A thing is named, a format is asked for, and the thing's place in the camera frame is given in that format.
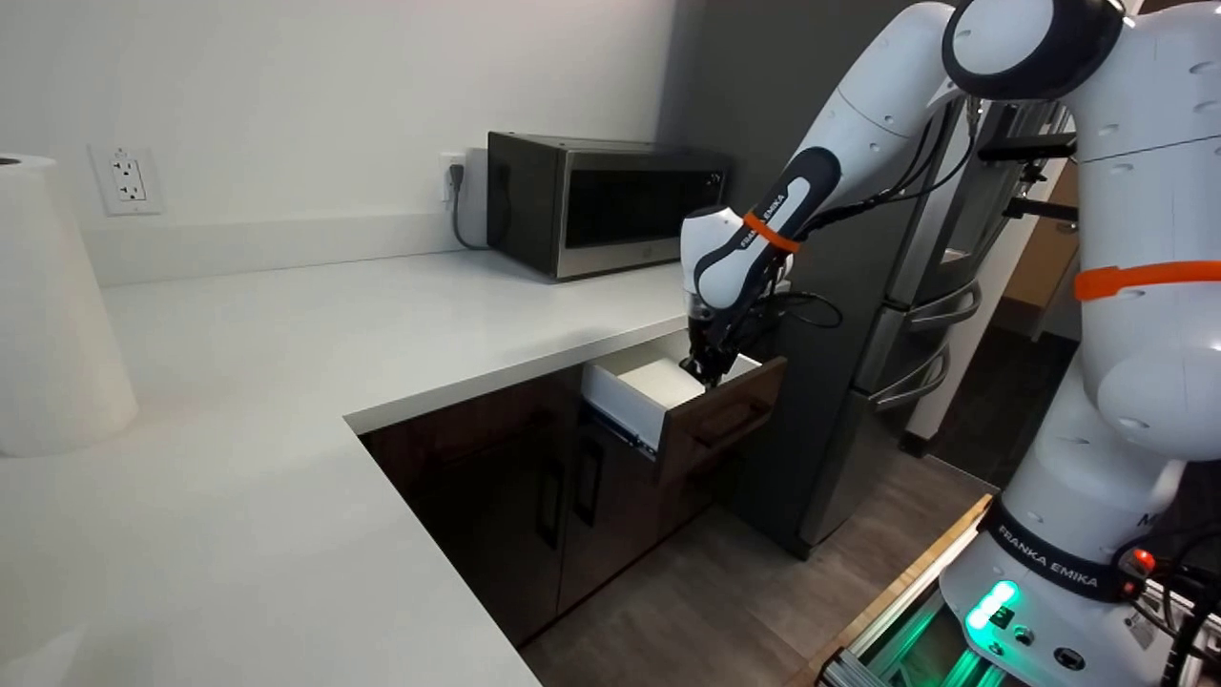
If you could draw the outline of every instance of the white cylinder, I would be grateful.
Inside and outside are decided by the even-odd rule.
[[[58,163],[0,154],[0,454],[82,449],[133,417]]]

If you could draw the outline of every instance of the kitchen counter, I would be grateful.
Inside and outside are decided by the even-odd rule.
[[[685,327],[680,267],[419,256],[107,289],[142,417],[0,458],[0,687],[535,684],[360,433]]]

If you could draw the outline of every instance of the white wall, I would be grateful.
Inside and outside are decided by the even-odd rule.
[[[673,18],[674,0],[0,0],[0,149],[64,163],[107,282],[449,248],[444,154],[490,125],[654,136]],[[148,144],[166,215],[107,217],[87,144]]]

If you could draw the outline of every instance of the microwave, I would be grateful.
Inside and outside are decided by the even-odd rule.
[[[490,248],[580,280],[680,261],[687,215],[729,202],[729,155],[654,141],[490,135]]]

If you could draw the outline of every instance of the electrical outlet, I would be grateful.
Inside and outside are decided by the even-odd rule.
[[[133,144],[91,144],[91,174],[112,217],[148,217],[159,215],[152,149]]]

